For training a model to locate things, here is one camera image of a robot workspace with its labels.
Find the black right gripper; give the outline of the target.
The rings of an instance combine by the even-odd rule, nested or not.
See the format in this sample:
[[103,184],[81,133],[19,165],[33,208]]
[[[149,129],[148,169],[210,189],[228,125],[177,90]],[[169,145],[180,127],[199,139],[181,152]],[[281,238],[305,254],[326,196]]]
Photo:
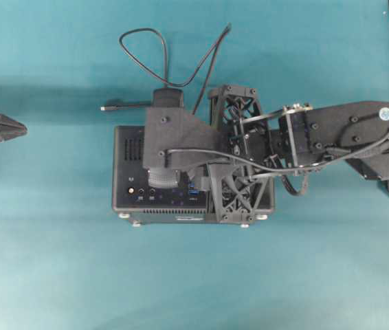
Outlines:
[[[263,114],[256,90],[237,85],[212,89],[210,125],[225,136],[221,152],[266,165],[270,152],[266,120],[245,123]],[[207,165],[211,211],[218,222],[255,222],[271,213],[271,179],[255,178],[262,170],[225,157]]]

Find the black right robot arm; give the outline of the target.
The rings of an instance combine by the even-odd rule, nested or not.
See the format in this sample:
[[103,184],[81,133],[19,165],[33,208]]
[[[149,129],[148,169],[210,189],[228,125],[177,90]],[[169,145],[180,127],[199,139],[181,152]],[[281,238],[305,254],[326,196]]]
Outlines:
[[253,88],[225,85],[209,93],[210,124],[225,137],[208,164],[208,212],[219,223],[249,225],[274,210],[274,180],[295,197],[311,173],[344,161],[389,192],[389,102],[315,109],[309,104],[263,113]]

